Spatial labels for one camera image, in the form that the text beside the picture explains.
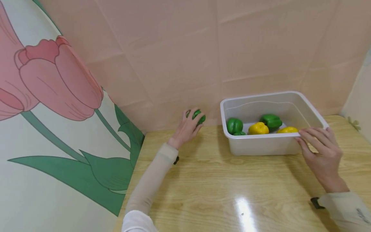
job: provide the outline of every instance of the white plastic container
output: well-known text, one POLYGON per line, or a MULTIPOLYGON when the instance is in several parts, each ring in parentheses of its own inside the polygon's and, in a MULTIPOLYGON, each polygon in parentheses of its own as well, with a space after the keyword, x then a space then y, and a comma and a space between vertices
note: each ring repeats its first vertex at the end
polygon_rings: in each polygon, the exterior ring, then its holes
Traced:
POLYGON ((259 122, 263 114, 278 115, 283 125, 298 130, 308 127, 327 128, 328 124, 308 99, 296 91, 261 94, 240 98, 228 98, 220 103, 223 131, 229 139, 229 147, 236 156, 265 156, 298 154, 300 146, 295 137, 299 133, 234 136, 227 131, 227 120, 238 118, 246 132, 252 124, 259 122))

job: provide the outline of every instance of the green stem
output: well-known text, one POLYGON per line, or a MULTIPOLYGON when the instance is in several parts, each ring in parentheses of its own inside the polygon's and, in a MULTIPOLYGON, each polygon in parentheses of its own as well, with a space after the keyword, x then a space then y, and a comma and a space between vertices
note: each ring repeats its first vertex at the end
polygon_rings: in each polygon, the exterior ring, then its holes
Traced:
POLYGON ((52 144, 64 151, 67 155, 80 162, 89 164, 83 155, 77 153, 74 149, 70 148, 67 144, 60 140, 55 134, 46 128, 46 126, 42 124, 42 122, 40 122, 40 120, 31 111, 22 112, 21 115, 47 140, 52 142, 52 144))
POLYGON ((112 126, 107 122, 107 120, 103 117, 102 113, 99 111, 99 109, 95 109, 95 113, 99 117, 99 119, 102 121, 104 126, 108 129, 108 131, 115 137, 115 139, 121 143, 123 147, 126 148, 130 152, 130 147, 121 139, 120 136, 115 132, 115 130, 112 128, 112 126))

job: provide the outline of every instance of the white wall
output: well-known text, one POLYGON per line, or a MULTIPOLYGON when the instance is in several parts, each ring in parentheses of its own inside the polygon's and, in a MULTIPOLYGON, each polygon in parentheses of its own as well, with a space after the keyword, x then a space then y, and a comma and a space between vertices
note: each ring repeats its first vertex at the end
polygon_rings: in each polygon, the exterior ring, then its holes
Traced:
POLYGON ((371 49, 368 51, 356 82, 341 115, 371 142, 371 49))

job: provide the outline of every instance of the wristwatch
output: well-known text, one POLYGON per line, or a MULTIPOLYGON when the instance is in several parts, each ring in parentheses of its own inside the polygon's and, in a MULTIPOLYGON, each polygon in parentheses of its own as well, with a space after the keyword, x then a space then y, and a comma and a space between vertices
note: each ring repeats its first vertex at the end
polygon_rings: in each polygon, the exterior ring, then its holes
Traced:
POLYGON ((174 164, 177 164, 178 161, 179 161, 179 156, 177 156, 177 159, 175 160, 174 164))

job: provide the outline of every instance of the beige sleeve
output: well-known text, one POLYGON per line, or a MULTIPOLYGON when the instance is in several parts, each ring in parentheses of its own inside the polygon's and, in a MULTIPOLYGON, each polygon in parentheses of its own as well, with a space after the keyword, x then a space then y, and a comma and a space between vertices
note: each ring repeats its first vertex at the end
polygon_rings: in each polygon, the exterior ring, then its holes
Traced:
POLYGON ((125 214, 132 210, 139 210, 148 215, 153 199, 177 156, 178 150, 166 143, 162 145, 131 193, 128 204, 126 205, 125 214))
POLYGON ((371 214, 354 192, 327 193, 319 200, 341 231, 371 231, 371 214))

